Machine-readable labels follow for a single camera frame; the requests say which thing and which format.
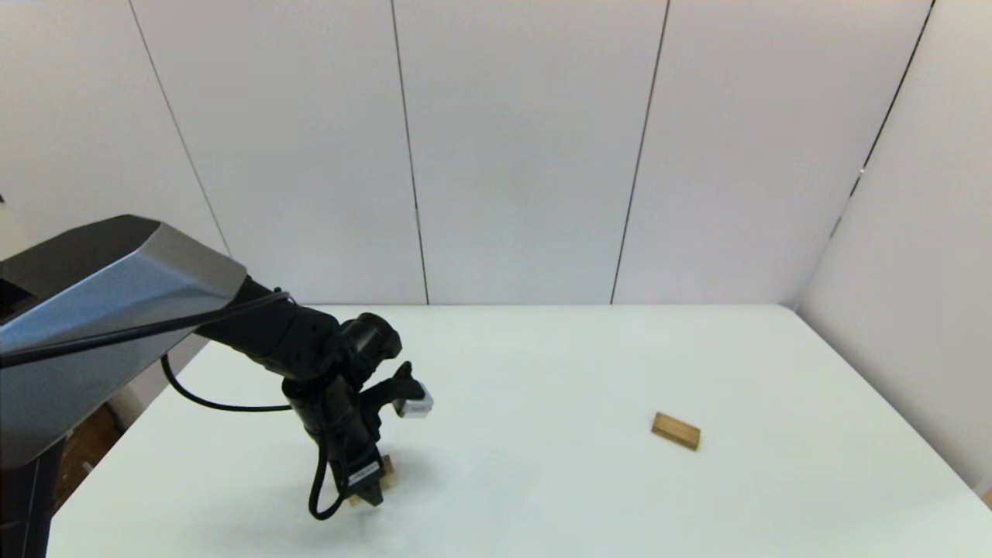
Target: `black cable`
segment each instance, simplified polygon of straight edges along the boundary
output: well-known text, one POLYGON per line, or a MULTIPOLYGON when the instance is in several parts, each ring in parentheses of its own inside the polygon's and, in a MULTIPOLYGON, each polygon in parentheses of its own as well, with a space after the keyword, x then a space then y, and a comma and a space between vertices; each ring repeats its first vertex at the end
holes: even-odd
POLYGON ((232 411, 236 413, 271 413, 274 411, 289 411, 290 409, 293 408, 289 405, 245 407, 242 405, 225 405, 223 403, 214 403, 213 401, 203 399, 202 397, 189 392, 186 388, 184 388, 180 384, 180 381, 176 378, 176 375, 173 373, 172 365, 169 364, 169 355, 167 353, 162 355, 161 361, 162 361, 162 372, 165 373, 166 379, 169 381, 169 385, 175 388, 176 391, 178 391, 181 396, 192 401, 193 403, 196 403, 197 405, 202 405, 204 407, 209 407, 211 409, 217 409, 218 411, 232 411))
POLYGON ((340 466, 344 480, 340 484, 335 483, 337 487, 337 498, 328 509, 320 511, 316 508, 316 506, 317 502, 320 500, 320 489, 323 487, 323 478, 327 473, 327 439, 325 438, 327 436, 327 429, 323 424, 322 401, 320 403, 318 416, 320 417, 318 419, 320 421, 320 436, 317 438, 316 442, 316 473, 313 474, 313 484, 310 486, 310 501, 308 502, 307 508, 310 511, 310 515, 312 515, 314 519, 324 521, 337 512, 337 509, 344 503, 344 495, 348 492, 348 440, 345 438, 341 444, 340 466))
POLYGON ((204 312, 202 314, 183 316, 182 318, 164 320, 162 322, 155 322, 154 324, 147 324, 144 326, 128 328, 126 330, 117 330, 106 334, 97 334, 95 336, 53 343, 42 347, 14 350, 12 352, 0 354, 0 368, 27 364, 28 362, 36 362, 46 358, 55 358, 56 356, 65 356, 66 354, 73 354, 74 352, 82 352, 84 350, 99 349, 108 345, 116 345, 118 343, 134 341, 136 339, 156 336, 168 332, 175 332, 178 330, 185 330, 187 328, 196 328, 206 324, 226 320, 250 310, 255 310, 256 308, 288 298, 290 298, 290 293, 281 291, 234 306, 227 306, 219 310, 204 312))

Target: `sticker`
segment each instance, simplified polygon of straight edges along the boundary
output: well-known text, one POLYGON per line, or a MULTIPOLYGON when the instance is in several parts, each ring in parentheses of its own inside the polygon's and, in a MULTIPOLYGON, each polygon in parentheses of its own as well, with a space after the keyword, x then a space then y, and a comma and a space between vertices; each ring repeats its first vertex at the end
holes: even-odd
POLYGON ((372 475, 376 471, 379 471, 379 462, 374 461, 366 465, 365 467, 359 469, 358 471, 352 473, 351 476, 348 477, 348 484, 350 486, 355 486, 358 484, 359 481, 368 477, 369 475, 372 475))

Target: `white tag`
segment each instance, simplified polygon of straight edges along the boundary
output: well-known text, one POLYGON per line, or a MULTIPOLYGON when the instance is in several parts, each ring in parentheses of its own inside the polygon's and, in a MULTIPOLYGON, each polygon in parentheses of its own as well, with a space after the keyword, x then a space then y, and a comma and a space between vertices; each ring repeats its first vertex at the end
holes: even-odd
POLYGON ((379 471, 379 462, 374 461, 366 465, 365 467, 359 469, 358 471, 352 473, 351 477, 348 477, 348 484, 350 486, 355 486, 358 484, 359 481, 368 477, 369 475, 372 475, 376 471, 379 471))

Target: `white wall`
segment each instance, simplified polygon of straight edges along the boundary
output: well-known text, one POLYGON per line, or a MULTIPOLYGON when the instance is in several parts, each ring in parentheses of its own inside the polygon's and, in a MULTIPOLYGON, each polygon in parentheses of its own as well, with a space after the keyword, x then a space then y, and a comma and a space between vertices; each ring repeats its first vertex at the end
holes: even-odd
POLYGON ((990 63, 992 2, 937 2, 800 308, 975 487, 992 477, 990 63))
POLYGON ((664 18, 396 1, 432 303, 609 302, 664 18))
POLYGON ((24 233, 14 214, 7 209, 6 204, 0 204, 0 260, 7 259, 30 245, 28 235, 24 233))
POLYGON ((303 303, 423 304, 390 2, 134 8, 231 255, 303 303))
POLYGON ((674 0, 618 303, 794 306, 930 0, 674 0))
POLYGON ((789 303, 928 4, 0 3, 0 186, 305 303, 789 303))
POLYGON ((0 193, 33 242, 130 212, 227 251, 127 0, 0 2, 0 193))

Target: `tabletop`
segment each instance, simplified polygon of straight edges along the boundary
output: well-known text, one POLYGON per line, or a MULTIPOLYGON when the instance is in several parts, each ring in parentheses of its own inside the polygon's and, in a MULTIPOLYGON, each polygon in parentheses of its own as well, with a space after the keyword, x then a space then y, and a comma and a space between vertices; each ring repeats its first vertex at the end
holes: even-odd
MULTIPOLYGON (((56 515, 49 556, 992 556, 992 512, 784 308, 319 308, 387 319, 404 349, 372 382, 409 359, 434 397, 426 419, 382 412, 382 505, 312 519, 294 413, 169 388, 56 515), (652 434, 658 411, 698 450, 652 434)), ((215 343, 180 380, 283 402, 215 343)))

